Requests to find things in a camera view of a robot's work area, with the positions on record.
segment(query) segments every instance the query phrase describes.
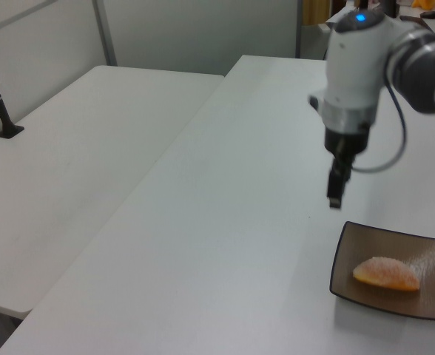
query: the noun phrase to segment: metal pole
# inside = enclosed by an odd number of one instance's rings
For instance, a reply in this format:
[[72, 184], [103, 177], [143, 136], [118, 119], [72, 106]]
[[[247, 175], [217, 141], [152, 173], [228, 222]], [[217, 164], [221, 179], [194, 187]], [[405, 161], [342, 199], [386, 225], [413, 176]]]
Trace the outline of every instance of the metal pole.
[[301, 32], [303, 29], [303, 0], [297, 0], [297, 43], [294, 57], [301, 58]]

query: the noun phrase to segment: brown plate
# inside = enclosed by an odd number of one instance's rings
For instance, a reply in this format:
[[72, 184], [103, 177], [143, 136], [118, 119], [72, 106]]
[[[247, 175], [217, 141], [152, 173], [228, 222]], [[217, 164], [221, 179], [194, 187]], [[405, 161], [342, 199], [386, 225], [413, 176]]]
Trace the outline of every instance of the brown plate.
[[[403, 261], [419, 278], [419, 291], [395, 291], [355, 280], [352, 271], [372, 257]], [[435, 320], [435, 239], [346, 222], [331, 272], [332, 294], [381, 311]]]

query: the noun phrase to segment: white wall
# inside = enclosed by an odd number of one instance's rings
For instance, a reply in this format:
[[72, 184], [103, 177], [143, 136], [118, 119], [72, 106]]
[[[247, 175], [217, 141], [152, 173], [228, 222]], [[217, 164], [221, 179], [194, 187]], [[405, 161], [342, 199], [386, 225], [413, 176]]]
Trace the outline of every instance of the white wall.
[[14, 122], [105, 63], [91, 0], [59, 0], [0, 29], [0, 92]]
[[0, 25], [16, 16], [48, 4], [47, 0], [0, 0]]
[[296, 0], [98, 0], [119, 66], [225, 75], [243, 55], [293, 57]]

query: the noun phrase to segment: white table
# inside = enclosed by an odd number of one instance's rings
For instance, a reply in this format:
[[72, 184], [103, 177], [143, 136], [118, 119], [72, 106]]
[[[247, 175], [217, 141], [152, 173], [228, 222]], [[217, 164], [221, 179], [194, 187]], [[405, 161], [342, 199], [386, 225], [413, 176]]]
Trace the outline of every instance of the white table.
[[222, 80], [96, 67], [0, 138], [0, 312], [36, 306]]
[[[345, 7], [336, 15], [331, 17], [327, 22], [334, 23], [338, 22], [342, 16], [344, 16], [346, 13], [352, 11], [354, 9], [354, 1], [347, 1], [345, 4]], [[399, 15], [403, 16], [411, 16], [411, 17], [419, 17], [421, 13], [425, 12], [421, 7], [408, 7], [408, 6], [400, 6], [400, 12]], [[423, 19], [427, 25], [435, 32], [435, 19], [430, 20], [427, 18]]]
[[[403, 102], [405, 157], [332, 211], [324, 65], [243, 57], [0, 355], [435, 354], [435, 322], [328, 290], [346, 220], [435, 237], [435, 116]], [[357, 165], [399, 140], [384, 95]]]

